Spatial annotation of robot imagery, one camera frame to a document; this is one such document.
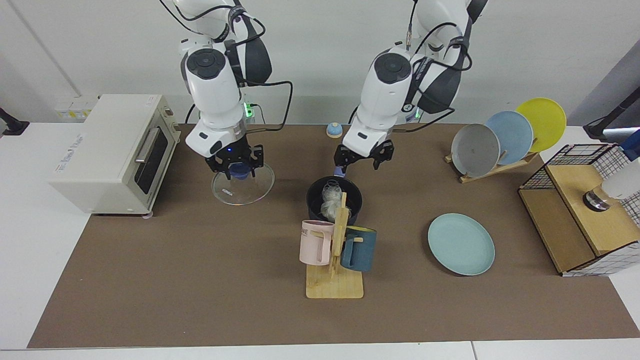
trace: yellow plate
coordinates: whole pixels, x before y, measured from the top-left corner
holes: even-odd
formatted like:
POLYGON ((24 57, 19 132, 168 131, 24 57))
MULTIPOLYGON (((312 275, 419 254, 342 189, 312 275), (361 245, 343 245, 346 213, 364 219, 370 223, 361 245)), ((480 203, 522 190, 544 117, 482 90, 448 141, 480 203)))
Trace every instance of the yellow plate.
POLYGON ((555 145, 566 128, 566 115, 562 106, 544 97, 523 102, 516 109, 531 123, 534 143, 531 152, 540 152, 555 145))

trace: white bottle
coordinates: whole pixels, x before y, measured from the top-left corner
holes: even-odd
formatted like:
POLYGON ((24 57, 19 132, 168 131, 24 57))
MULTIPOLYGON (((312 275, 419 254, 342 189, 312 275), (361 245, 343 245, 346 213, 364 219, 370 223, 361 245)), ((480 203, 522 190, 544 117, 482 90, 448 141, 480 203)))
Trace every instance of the white bottle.
POLYGON ((640 158, 625 165, 593 190, 585 193, 584 203, 593 211, 605 211, 619 200, 640 191, 640 158))

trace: wooden box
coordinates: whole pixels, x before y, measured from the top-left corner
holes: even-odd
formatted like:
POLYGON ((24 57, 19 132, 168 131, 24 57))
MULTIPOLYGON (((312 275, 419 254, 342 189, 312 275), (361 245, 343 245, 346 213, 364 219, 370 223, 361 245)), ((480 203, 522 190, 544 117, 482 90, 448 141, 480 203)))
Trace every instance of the wooden box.
POLYGON ((601 213, 582 201, 626 163, 617 146, 568 145, 520 187, 560 274, 608 275, 640 263, 640 194, 601 213))

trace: mug handle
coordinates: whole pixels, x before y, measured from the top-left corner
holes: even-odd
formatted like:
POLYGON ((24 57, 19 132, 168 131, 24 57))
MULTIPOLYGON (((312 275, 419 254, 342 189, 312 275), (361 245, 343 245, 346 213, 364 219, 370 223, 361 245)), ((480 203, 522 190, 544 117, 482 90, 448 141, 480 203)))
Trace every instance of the mug handle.
POLYGON ((329 233, 328 231, 323 231, 323 239, 322 239, 322 244, 318 245, 318 261, 320 263, 326 263, 330 260, 331 258, 331 250, 329 250, 329 254, 327 256, 324 255, 324 244, 328 241, 329 246, 331 246, 331 236, 332 233, 329 233))
POLYGON ((342 250, 342 255, 349 259, 349 267, 353 267, 353 243, 355 242, 354 236, 347 236, 344 240, 344 249, 342 250))

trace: mug rack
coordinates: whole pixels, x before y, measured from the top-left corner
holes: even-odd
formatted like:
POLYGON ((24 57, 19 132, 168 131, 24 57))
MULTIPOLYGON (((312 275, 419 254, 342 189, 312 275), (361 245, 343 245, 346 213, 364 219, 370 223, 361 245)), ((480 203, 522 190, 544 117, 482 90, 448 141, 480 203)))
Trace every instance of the mug rack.
POLYGON ((340 265, 348 219, 347 193, 343 192, 335 214, 329 265, 307 265, 307 297, 310 299, 361 299, 364 296, 362 272, 340 265))

